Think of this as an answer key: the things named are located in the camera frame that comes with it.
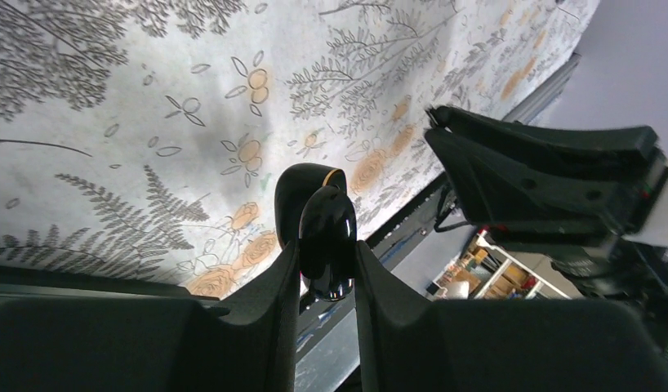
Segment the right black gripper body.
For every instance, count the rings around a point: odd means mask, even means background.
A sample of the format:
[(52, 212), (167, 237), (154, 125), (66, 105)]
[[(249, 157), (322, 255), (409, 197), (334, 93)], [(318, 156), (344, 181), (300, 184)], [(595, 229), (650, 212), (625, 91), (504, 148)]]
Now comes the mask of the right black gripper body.
[[(668, 298), (668, 247), (633, 240), (652, 217), (664, 191), (655, 197), (651, 210), (639, 228), (491, 228), (491, 238), (517, 252), (548, 256), (556, 271), (577, 290), (591, 297), (632, 303)], [(546, 163), (545, 172), (563, 176), (584, 166), (556, 167)]]

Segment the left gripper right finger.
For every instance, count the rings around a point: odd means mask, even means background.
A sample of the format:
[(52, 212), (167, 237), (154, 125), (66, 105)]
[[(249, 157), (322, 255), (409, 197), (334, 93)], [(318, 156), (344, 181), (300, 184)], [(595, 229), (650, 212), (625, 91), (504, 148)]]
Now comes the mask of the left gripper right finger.
[(668, 363), (614, 301), (431, 301), (358, 242), (355, 306), (365, 391), (668, 391)]

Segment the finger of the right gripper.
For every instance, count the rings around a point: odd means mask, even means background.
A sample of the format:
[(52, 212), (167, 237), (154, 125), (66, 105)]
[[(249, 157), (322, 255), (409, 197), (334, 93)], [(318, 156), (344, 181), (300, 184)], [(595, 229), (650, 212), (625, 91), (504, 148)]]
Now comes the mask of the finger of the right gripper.
[(455, 133), (425, 133), (464, 217), (491, 228), (639, 228), (667, 180), (666, 160), (621, 168), (587, 165), (560, 176)]
[(433, 129), (526, 164), (628, 167), (650, 161), (657, 149), (657, 133), (648, 126), (566, 130), (501, 121), (454, 106), (425, 112)]

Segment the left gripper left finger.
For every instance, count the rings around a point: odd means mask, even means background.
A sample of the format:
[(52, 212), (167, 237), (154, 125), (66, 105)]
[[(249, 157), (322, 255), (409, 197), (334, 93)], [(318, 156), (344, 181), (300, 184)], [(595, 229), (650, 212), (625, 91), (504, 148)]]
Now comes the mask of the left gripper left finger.
[(0, 298), (0, 391), (290, 391), (300, 291), (289, 243), (223, 301)]

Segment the black oval case lid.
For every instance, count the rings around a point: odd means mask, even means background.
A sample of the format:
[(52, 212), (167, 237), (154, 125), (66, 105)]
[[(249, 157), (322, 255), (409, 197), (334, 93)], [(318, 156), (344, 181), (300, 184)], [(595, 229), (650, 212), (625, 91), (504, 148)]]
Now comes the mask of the black oval case lid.
[(344, 190), (325, 185), (306, 202), (299, 224), (301, 275), (308, 292), (336, 302), (353, 291), (356, 216)]

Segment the black earbud charging case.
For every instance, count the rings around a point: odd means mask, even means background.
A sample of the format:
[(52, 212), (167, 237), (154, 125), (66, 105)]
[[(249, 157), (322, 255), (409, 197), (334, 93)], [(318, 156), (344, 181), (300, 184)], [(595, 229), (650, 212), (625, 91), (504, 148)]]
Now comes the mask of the black earbud charging case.
[(298, 238), (301, 213), (312, 195), (324, 186), (335, 186), (345, 192), (344, 171), (319, 163), (297, 163), (280, 175), (274, 190), (274, 214), (281, 248)]

